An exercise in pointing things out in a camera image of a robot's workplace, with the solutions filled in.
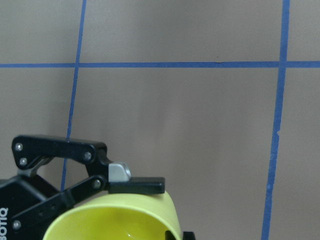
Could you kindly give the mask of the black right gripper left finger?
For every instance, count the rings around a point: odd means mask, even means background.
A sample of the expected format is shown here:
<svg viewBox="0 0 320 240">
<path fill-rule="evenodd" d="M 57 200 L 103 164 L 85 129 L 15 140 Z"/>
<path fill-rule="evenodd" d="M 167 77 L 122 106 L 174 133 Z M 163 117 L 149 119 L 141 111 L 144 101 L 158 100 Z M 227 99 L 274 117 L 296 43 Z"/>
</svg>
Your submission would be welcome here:
<svg viewBox="0 0 320 240">
<path fill-rule="evenodd" d="M 165 240 L 178 240 L 176 236 L 169 230 L 167 230 L 164 234 Z"/>
</svg>

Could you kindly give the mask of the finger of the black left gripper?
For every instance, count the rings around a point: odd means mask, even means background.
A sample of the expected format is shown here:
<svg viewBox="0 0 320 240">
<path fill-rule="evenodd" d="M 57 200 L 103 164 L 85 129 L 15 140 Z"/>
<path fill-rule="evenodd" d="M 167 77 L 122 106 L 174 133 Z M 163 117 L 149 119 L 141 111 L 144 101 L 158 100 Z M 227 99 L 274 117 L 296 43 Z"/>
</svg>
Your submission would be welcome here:
<svg viewBox="0 0 320 240">
<path fill-rule="evenodd" d="M 143 195 L 165 192 L 163 177 L 133 177 L 125 163 L 107 158 L 107 146 L 103 142 L 47 135 L 18 135 L 12 140 L 11 149 L 18 168 L 16 176 L 33 178 L 38 175 L 40 167 L 55 158 L 74 160 L 85 166 L 88 174 L 86 179 L 66 190 L 56 188 L 56 197 L 62 202 L 61 214 L 102 191 Z"/>
</svg>

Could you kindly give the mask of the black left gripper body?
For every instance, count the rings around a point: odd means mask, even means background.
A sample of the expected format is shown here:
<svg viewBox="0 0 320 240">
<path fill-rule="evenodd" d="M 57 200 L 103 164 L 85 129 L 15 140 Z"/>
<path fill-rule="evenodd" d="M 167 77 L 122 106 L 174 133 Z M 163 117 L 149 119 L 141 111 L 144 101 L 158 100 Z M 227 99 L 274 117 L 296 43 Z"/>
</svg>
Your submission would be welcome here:
<svg viewBox="0 0 320 240">
<path fill-rule="evenodd" d="M 41 240 L 63 212 L 59 191 L 41 176 L 16 175 L 0 181 L 0 238 Z"/>
</svg>

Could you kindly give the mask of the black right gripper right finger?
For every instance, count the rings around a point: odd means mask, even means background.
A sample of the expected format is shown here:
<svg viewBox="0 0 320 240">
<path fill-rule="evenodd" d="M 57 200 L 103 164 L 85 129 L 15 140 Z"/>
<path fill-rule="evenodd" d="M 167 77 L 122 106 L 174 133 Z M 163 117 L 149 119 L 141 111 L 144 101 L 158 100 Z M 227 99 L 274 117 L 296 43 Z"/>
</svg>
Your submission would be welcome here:
<svg viewBox="0 0 320 240">
<path fill-rule="evenodd" d="M 196 240 L 195 233 L 192 231 L 184 231 L 182 239 L 183 240 Z"/>
</svg>

